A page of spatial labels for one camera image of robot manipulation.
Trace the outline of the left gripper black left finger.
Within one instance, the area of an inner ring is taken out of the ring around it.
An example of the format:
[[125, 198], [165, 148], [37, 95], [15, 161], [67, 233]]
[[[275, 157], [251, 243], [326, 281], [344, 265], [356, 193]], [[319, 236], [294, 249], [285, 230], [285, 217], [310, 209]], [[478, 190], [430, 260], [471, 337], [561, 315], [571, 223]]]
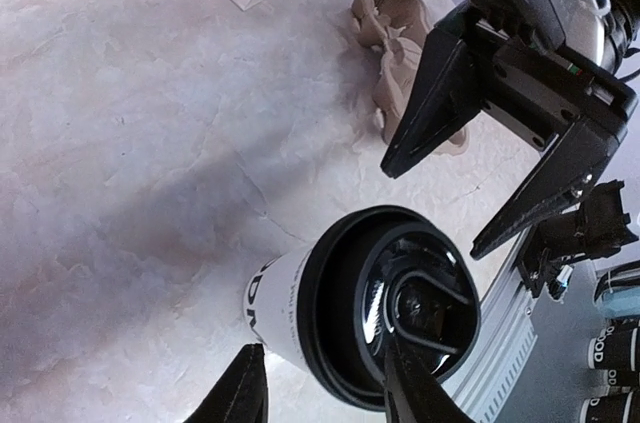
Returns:
[[268, 385], [261, 344], [244, 345], [202, 403], [193, 422], [268, 421]]

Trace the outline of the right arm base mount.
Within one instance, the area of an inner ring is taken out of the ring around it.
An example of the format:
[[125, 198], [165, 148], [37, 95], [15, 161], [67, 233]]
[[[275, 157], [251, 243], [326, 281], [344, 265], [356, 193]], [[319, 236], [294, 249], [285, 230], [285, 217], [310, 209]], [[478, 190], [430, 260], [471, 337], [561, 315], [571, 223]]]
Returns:
[[576, 209], [531, 228], [515, 263], [534, 299], [547, 291], [552, 299], [560, 300], [575, 264], [609, 258], [639, 240], [623, 208], [624, 187], [622, 180], [598, 184]]

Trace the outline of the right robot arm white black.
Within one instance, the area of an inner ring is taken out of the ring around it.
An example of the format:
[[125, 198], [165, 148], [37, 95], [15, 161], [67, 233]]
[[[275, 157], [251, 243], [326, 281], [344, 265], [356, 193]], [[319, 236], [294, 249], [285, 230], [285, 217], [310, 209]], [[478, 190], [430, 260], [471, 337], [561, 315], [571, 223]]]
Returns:
[[382, 171], [402, 176], [480, 113], [539, 151], [474, 239], [483, 258], [593, 191], [638, 104], [619, 75], [638, 32], [639, 0], [464, 0], [426, 37]]

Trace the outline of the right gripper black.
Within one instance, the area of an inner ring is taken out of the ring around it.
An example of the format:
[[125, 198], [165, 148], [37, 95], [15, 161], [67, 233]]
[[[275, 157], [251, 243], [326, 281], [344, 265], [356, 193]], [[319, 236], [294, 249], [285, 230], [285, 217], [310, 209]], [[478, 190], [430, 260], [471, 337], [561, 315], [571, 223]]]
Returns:
[[465, 0], [426, 37], [382, 171], [402, 176], [479, 112], [543, 152], [474, 239], [484, 258], [593, 190], [638, 103], [618, 76], [638, 32], [639, 0]]

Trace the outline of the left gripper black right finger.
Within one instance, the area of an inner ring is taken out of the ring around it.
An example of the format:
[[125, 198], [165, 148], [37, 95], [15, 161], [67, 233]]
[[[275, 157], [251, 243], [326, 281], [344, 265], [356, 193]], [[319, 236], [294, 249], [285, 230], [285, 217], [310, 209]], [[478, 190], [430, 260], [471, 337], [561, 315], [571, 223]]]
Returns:
[[426, 364], [426, 355], [394, 337], [384, 360], [387, 422], [473, 423], [446, 393]]

